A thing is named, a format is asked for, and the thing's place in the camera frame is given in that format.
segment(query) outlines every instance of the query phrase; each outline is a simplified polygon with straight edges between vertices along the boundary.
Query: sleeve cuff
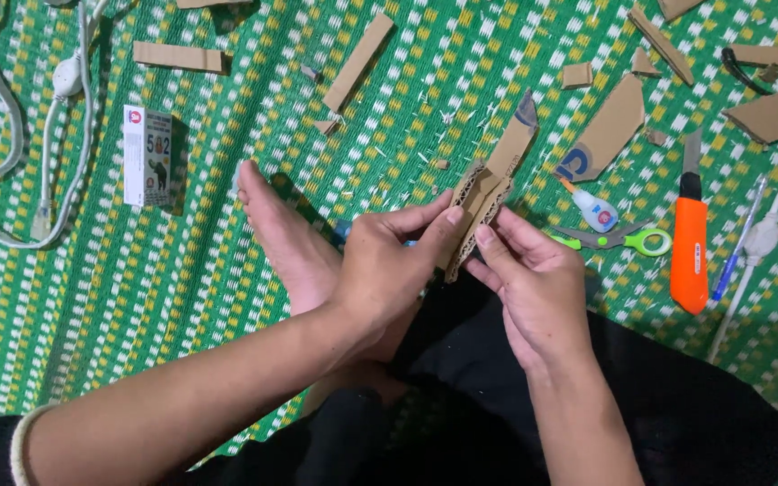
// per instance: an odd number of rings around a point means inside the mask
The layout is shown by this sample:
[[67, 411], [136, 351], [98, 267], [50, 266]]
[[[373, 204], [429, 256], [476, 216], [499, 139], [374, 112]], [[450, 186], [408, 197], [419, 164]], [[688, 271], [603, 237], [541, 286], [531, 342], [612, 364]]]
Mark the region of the sleeve cuff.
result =
[[10, 448], [11, 475], [14, 478], [14, 483], [16, 486], [31, 486], [31, 483], [28, 481], [25, 465], [23, 464], [23, 446], [26, 442], [26, 433], [28, 432], [28, 428], [32, 425], [33, 422], [35, 422], [35, 419], [54, 406], [55, 405], [39, 406], [23, 417], [16, 425], [14, 436], [11, 438]]

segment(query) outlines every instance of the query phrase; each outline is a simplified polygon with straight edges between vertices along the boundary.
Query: green mat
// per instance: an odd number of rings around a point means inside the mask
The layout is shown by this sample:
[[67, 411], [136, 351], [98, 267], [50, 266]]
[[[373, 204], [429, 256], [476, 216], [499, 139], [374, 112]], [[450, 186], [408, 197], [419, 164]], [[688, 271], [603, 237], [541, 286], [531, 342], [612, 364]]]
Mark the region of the green mat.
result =
[[[530, 86], [541, 130], [516, 175], [510, 205], [538, 226], [586, 227], [568, 193], [548, 174], [606, 94], [648, 47], [626, 20], [623, 1], [309, 0], [179, 10], [171, 1], [113, 0], [93, 42], [95, 150], [79, 211], [61, 241], [44, 252], [0, 246], [0, 414], [24, 414], [66, 401], [148, 367], [222, 345], [285, 318], [285, 290], [253, 239], [231, 190], [238, 162], [253, 157], [266, 174], [281, 172], [279, 191], [328, 234], [338, 219], [388, 210], [454, 186], [466, 164], [486, 156], [523, 90]], [[653, 0], [642, 2], [655, 23]], [[374, 13], [397, 27], [329, 138], [327, 84], [299, 72], [300, 62], [337, 74]], [[0, 226], [28, 236], [37, 205], [43, 118], [51, 72], [76, 47], [75, 9], [11, 0], [0, 21], [0, 67], [25, 108], [27, 150], [18, 171], [0, 181]], [[665, 26], [688, 54], [696, 84], [644, 79], [647, 124], [668, 135], [656, 147], [636, 134], [591, 193], [621, 210], [624, 221], [654, 218], [674, 228], [682, 158], [680, 134], [705, 127], [701, 177], [710, 203], [711, 282], [737, 240], [756, 178], [778, 189], [778, 144], [752, 143], [720, 111], [753, 94], [721, 67], [727, 42], [778, 44], [778, 2], [707, 0]], [[131, 42], [220, 49], [228, 75], [137, 65]], [[562, 91], [564, 64], [592, 61], [589, 89]], [[173, 186], [166, 210], [122, 203], [122, 105], [173, 113]], [[82, 101], [57, 123], [55, 198], [73, 177], [81, 145]], [[443, 115], [453, 113], [446, 125]], [[0, 162], [9, 128], [0, 112]], [[451, 167], [439, 171], [437, 158]], [[668, 295], [669, 259], [627, 249], [583, 250], [602, 288], [590, 305], [644, 335], [703, 357], [729, 304], [697, 317]], [[755, 386], [778, 408], [778, 248], [756, 269], [729, 331], [719, 367]], [[236, 436], [235, 452], [297, 415], [299, 399]]]

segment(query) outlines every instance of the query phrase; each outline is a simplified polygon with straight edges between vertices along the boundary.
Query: white glue bottle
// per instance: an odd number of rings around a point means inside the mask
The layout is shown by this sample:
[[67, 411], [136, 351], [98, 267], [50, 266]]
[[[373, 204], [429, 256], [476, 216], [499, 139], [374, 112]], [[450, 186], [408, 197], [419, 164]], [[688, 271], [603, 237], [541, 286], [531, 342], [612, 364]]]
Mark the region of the white glue bottle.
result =
[[593, 229], [607, 233], [617, 224], [617, 210], [607, 201], [594, 197], [591, 193], [572, 185], [563, 177], [560, 182], [572, 193], [572, 202], [581, 209], [581, 216]]

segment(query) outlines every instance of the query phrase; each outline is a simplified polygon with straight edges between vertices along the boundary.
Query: orange utility knife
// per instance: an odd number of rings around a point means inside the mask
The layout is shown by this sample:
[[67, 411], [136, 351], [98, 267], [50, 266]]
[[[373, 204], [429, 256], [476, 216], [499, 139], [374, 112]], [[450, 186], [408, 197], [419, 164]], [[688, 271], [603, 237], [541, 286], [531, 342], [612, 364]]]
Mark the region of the orange utility knife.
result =
[[707, 305], [707, 205], [701, 201], [701, 129], [686, 135], [674, 218], [671, 298], [692, 315]]

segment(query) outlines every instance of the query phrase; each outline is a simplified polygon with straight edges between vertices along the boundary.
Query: glue box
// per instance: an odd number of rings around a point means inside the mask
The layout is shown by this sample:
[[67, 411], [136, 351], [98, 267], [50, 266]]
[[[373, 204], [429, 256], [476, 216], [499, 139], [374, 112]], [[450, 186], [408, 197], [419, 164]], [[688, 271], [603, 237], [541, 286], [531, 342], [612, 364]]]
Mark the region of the glue box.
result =
[[173, 117], [124, 105], [124, 201], [134, 206], [169, 204]]

